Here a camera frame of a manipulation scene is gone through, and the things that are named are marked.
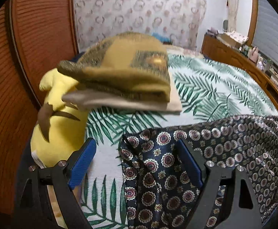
metal screw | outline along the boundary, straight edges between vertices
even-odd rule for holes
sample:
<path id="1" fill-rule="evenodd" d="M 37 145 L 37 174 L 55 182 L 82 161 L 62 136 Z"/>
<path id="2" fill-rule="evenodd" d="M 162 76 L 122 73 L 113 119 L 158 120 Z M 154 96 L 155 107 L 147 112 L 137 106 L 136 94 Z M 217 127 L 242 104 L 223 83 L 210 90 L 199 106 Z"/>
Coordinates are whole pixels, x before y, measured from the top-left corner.
<path id="1" fill-rule="evenodd" d="M 214 166 L 214 162 L 212 162 L 212 161 L 207 161 L 206 164 L 209 167 L 213 167 Z"/>
<path id="2" fill-rule="evenodd" d="M 35 165 L 31 165 L 30 167 L 29 167 L 29 171 L 34 171 L 36 169 L 36 166 Z"/>
<path id="3" fill-rule="evenodd" d="M 242 172 L 242 171 L 244 171 L 244 170 L 245 170 L 245 169 L 244 169 L 244 167 L 243 167 L 243 166 L 240 166 L 240 165 L 238 165 L 236 168 L 237 168 L 237 169 L 238 169 L 238 171 L 240 171 L 240 172 Z"/>
<path id="4" fill-rule="evenodd" d="M 60 167 L 63 167 L 63 166 L 65 166 L 66 164 L 67 164 L 67 162 L 66 162 L 65 160 L 61 160 L 61 161 L 58 162 L 58 165 L 59 165 Z"/>

wooden dresser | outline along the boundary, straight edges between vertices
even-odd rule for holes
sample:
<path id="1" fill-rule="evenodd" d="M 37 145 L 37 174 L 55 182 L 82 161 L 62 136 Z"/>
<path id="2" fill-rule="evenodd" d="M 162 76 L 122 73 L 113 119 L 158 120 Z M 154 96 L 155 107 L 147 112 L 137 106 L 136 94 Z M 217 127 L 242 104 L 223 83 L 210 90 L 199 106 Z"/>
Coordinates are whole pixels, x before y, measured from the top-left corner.
<path id="1" fill-rule="evenodd" d="M 201 52 L 212 60 L 245 70 L 261 86 L 278 109 L 278 87 L 250 59 L 209 35 L 205 35 Z"/>

wooden louvered door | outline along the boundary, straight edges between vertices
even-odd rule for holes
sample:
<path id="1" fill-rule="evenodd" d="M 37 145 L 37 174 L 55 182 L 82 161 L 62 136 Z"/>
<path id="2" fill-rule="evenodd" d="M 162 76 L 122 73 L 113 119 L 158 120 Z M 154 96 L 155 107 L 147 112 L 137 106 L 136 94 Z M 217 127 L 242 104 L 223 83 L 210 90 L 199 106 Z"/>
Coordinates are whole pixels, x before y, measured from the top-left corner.
<path id="1" fill-rule="evenodd" d="M 40 79 L 77 53 L 72 2 L 8 0 L 0 9 L 1 213 L 13 211 L 19 160 L 45 96 Z"/>
<path id="2" fill-rule="evenodd" d="M 0 9 L 0 212 L 10 214 L 18 163 L 36 123 L 37 109 L 12 57 L 5 13 L 3 6 Z"/>
<path id="3" fill-rule="evenodd" d="M 11 26 L 20 64 L 40 104 L 39 81 L 60 60 L 77 54 L 73 0 L 12 0 Z"/>

navy patterned fabric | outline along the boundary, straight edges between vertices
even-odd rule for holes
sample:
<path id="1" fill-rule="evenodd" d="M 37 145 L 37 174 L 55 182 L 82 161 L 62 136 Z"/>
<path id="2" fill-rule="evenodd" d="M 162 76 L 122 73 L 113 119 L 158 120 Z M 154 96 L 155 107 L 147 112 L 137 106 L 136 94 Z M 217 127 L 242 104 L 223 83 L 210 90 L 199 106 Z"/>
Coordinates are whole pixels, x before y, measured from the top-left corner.
<path id="1" fill-rule="evenodd" d="M 185 138 L 218 166 L 242 165 L 252 182 L 265 222 L 278 206 L 278 116 L 240 115 L 188 126 L 126 134 L 120 143 L 129 228 L 181 228 L 200 190 L 178 157 L 175 143 Z M 215 226 L 225 187 L 206 224 Z"/>

bed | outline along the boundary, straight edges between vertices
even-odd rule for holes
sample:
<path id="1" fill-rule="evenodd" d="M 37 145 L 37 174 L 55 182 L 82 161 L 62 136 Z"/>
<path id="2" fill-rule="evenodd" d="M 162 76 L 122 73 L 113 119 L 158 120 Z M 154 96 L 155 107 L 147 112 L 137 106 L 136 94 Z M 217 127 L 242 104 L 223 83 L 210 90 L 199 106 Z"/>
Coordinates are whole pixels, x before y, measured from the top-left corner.
<path id="1" fill-rule="evenodd" d="M 203 59 L 199 54 L 171 47 L 169 70 L 181 98 L 181 114 L 127 112 L 109 107 L 93 110 L 86 137 L 98 144 L 82 183 L 81 207 L 93 228 L 127 227 L 123 175 L 118 155 L 121 136 L 146 128 L 213 121 L 229 115 L 278 115 L 278 111 L 243 70 Z"/>

